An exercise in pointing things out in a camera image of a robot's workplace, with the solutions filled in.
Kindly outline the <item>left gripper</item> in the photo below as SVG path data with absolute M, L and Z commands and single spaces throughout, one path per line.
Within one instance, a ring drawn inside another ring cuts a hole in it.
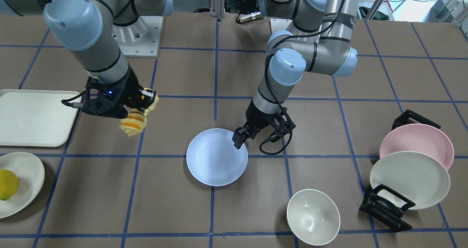
M 254 102 L 251 101 L 246 111 L 247 122 L 243 127 L 239 127 L 234 131 L 234 146 L 240 149 L 248 138 L 254 139 L 262 129 L 270 126 L 269 121 L 272 120 L 275 115 L 283 117 L 284 112 L 278 109 L 274 114 L 267 114 L 259 110 Z

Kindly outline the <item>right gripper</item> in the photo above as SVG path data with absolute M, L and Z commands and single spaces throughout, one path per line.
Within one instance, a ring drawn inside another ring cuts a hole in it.
M 85 87 L 85 98 L 81 111 L 88 115 L 124 119 L 127 116 L 144 116 L 158 101 L 155 90 L 142 88 L 131 67 L 120 80 L 101 84 L 89 77 Z

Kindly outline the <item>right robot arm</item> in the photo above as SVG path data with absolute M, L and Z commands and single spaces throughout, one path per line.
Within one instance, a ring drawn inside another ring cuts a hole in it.
M 143 16 L 169 16 L 173 0 L 1 0 L 3 15 L 42 15 L 56 40 L 88 73 L 81 103 L 65 106 L 89 115 L 124 119 L 128 109 L 153 110 L 156 91 L 139 84 L 121 46 L 148 35 Z

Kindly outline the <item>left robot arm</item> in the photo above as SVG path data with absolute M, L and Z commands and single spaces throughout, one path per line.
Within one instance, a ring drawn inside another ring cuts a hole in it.
M 357 10 L 358 0 L 260 0 L 262 15 L 291 24 L 269 37 L 263 78 L 246 123 L 232 137 L 237 149 L 267 126 L 273 132 L 265 143 L 293 134 L 295 124 L 283 103 L 303 73 L 346 77 L 354 71 L 357 51 L 350 39 Z

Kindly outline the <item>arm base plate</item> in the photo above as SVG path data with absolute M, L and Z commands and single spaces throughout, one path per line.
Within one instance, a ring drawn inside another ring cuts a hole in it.
M 276 33 L 277 31 L 288 30 L 287 28 L 292 23 L 290 19 L 279 19 L 279 18 L 271 18 L 270 19 L 270 30 L 271 34 Z
M 165 18 L 139 17 L 133 24 L 113 25 L 112 36 L 127 58 L 157 58 Z

